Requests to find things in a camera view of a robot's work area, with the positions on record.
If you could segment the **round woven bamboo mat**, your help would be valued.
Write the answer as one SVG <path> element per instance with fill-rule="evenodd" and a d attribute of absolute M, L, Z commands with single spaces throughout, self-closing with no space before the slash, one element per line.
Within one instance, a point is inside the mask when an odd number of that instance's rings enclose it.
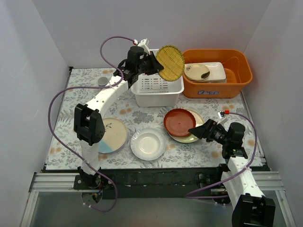
<path fill-rule="evenodd" d="M 173 45 L 161 47 L 157 51 L 156 59 L 164 67 L 158 73 L 163 80 L 173 82 L 183 75 L 185 59 L 177 47 Z"/>

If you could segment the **red lacquer plate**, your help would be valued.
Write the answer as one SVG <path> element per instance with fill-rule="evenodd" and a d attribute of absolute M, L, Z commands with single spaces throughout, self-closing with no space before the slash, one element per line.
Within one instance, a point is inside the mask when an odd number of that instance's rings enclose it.
<path fill-rule="evenodd" d="M 190 111 L 177 108 L 167 112 L 163 123 L 170 135 L 182 138 L 190 135 L 188 130 L 196 126 L 196 119 Z"/>

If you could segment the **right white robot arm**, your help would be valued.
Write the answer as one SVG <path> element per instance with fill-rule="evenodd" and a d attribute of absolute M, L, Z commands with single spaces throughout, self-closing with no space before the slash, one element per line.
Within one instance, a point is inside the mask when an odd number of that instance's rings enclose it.
<path fill-rule="evenodd" d="M 209 119 L 201 126 L 189 129 L 199 139 L 216 141 L 222 145 L 222 157 L 227 162 L 227 171 L 214 176 L 215 184 L 226 188 L 232 203 L 234 227 L 271 227 L 276 206 L 258 187 L 250 169 L 250 162 L 242 146 L 245 126 L 238 122 L 225 130 L 221 124 Z"/>

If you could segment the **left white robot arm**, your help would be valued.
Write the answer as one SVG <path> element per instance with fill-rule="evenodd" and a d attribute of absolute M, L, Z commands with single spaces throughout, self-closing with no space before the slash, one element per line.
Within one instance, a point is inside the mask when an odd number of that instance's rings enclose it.
<path fill-rule="evenodd" d="M 99 142 L 105 135 L 102 116 L 107 109 L 126 92 L 141 74 L 152 75 L 164 67 L 145 44 L 132 46 L 127 58 L 120 62 L 118 70 L 109 81 L 109 87 L 102 89 L 86 104 L 78 104 L 74 112 L 74 131 L 80 140 L 81 153 L 84 158 L 78 167 L 81 180 L 90 188 L 100 186 L 101 178 L 96 173 L 100 170 L 98 160 Z"/>

